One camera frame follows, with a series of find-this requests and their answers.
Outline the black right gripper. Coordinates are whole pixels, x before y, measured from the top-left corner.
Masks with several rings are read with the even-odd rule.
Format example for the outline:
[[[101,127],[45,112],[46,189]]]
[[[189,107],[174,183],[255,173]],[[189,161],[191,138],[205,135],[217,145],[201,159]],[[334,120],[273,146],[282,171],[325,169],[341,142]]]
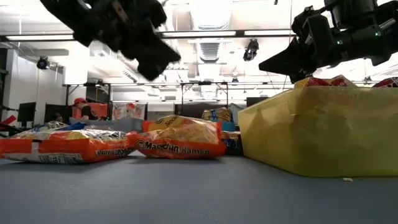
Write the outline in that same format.
[[[295,16],[292,30],[296,38],[285,50],[261,62],[259,70],[289,75],[292,83],[313,77],[308,70],[316,70],[333,45],[328,19],[322,15],[325,10],[307,6]]]

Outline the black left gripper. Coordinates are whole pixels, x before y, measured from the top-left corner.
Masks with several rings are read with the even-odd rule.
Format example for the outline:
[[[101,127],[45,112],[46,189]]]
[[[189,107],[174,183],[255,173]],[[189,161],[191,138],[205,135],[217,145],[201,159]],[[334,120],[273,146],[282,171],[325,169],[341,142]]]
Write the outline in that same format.
[[[158,1],[103,1],[102,42],[128,59],[138,59],[138,72],[155,80],[162,73],[162,63],[181,59],[156,32],[166,20]]]

